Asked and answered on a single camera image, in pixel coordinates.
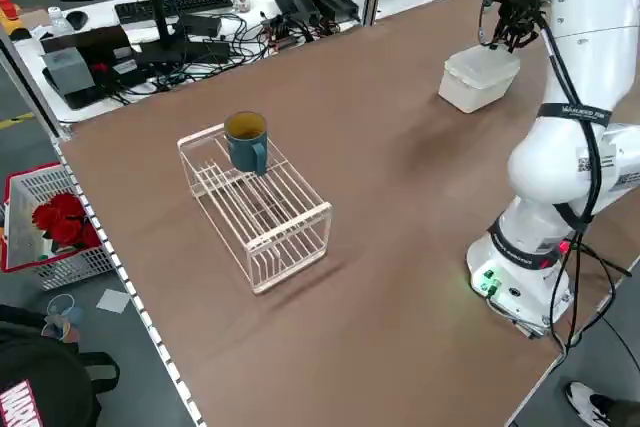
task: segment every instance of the brown table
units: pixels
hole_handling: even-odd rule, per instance
[[[545,78],[539,43],[500,102],[465,115],[436,95],[443,62],[475,42],[479,1],[435,2],[154,96],[62,146],[209,425],[496,426],[556,356],[467,284],[466,248],[513,196],[506,161]],[[328,256],[262,296],[189,196],[176,148],[240,109],[264,113],[335,208]],[[637,200],[589,236],[623,265],[640,252]],[[607,286],[583,269],[582,317]]]

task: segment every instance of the person's foot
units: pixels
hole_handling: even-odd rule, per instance
[[[612,399],[596,394],[580,382],[567,384],[564,392],[578,417],[585,424],[591,427],[607,427],[611,425],[608,412],[614,403]]]

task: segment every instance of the water bottle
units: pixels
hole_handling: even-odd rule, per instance
[[[75,32],[73,26],[62,15],[60,7],[49,7],[49,18],[51,19],[51,33],[54,37],[69,35]]]

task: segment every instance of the gray floor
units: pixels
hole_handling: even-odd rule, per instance
[[[57,0],[14,0],[23,7],[44,7]],[[27,112],[7,73],[0,69],[0,120]],[[7,175],[57,161],[35,120],[0,130],[0,183]],[[124,291],[115,274],[42,293],[22,274],[0,274],[0,303],[44,312],[57,293],[72,294],[84,311],[80,325],[82,351],[106,351],[122,369],[118,388],[101,397],[100,427],[188,427],[193,422],[131,304],[118,315],[96,308],[105,289]]]
[[[58,0],[14,0],[26,8],[61,4]],[[0,120],[26,112],[22,99],[0,71]],[[55,154],[36,121],[0,131],[0,180],[7,174],[55,160]],[[192,425],[173,384],[148,338],[137,313],[129,305],[123,314],[95,308],[106,288],[123,290],[115,275],[59,289],[76,297],[85,311],[81,348],[109,352],[122,367],[120,386],[102,399],[101,427]],[[612,325],[640,357],[640,279],[626,281],[618,301],[607,315]],[[34,291],[19,275],[0,275],[0,302],[43,309],[54,293]],[[581,422],[564,399],[562,387],[577,379],[611,396],[640,400],[640,373],[609,327],[600,323],[588,332],[569,359],[550,375],[516,418],[517,427],[580,427]]]
[[[640,269],[623,282],[606,319],[640,361]],[[640,372],[611,328],[596,324],[584,335],[565,363],[553,372],[516,417],[518,427],[583,427],[567,403],[563,387],[579,380],[605,395],[640,400]]]

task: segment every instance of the tape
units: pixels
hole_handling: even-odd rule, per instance
[[[35,119],[35,115],[28,113],[19,115],[12,119],[0,120],[0,130],[8,129],[9,127],[13,127],[14,125],[21,124],[22,122],[26,122],[31,119]]]

